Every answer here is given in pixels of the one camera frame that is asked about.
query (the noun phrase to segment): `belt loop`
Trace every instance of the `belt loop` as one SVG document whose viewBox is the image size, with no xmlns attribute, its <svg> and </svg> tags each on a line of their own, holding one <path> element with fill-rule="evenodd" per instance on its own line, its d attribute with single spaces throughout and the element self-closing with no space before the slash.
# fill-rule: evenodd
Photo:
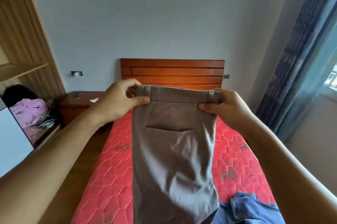
<svg viewBox="0 0 337 224">
<path fill-rule="evenodd" d="M 146 96 L 149 97 L 149 98 L 150 98 L 150 89 L 151 89 L 150 86 L 148 86 L 148 85 L 144 86 L 144 91 L 146 93 Z"/>
<path fill-rule="evenodd" d="M 208 99 L 209 103 L 214 103 L 214 91 L 208 91 Z"/>
</svg>

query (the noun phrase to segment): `wooden headboard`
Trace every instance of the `wooden headboard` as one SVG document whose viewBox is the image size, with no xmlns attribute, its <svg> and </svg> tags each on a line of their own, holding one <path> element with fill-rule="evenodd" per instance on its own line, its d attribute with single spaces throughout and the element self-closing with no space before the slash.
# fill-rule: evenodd
<svg viewBox="0 0 337 224">
<path fill-rule="evenodd" d="M 121 58 L 122 79 L 142 84 L 210 90 L 221 87 L 224 60 Z"/>
</svg>

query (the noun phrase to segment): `blue clothing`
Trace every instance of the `blue clothing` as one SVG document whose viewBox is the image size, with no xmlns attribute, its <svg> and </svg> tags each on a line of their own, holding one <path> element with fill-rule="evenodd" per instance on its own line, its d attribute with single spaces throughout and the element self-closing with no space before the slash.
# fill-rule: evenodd
<svg viewBox="0 0 337 224">
<path fill-rule="evenodd" d="M 255 194 L 238 191 L 228 203 L 220 202 L 212 224 L 285 224 L 283 217 L 274 204 L 266 204 Z"/>
</svg>

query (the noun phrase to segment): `quilted pattern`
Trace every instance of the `quilted pattern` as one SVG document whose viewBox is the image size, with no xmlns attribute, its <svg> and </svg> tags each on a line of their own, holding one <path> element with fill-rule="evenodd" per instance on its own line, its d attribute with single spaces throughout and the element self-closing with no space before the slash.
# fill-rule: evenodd
<svg viewBox="0 0 337 224">
<path fill-rule="evenodd" d="M 114 123 L 71 224 L 132 224 L 131 116 Z M 241 190 L 275 202 L 259 162 L 236 131 L 217 120 L 212 174 L 220 201 Z"/>
</svg>

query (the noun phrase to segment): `brown trousers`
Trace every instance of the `brown trousers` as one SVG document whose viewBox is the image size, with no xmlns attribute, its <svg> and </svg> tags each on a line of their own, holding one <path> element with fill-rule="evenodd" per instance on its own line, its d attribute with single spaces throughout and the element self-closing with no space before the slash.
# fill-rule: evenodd
<svg viewBox="0 0 337 224">
<path fill-rule="evenodd" d="M 135 224 L 202 223 L 219 207 L 212 178 L 216 116 L 198 108 L 220 92 L 141 85 L 132 119 Z"/>
</svg>

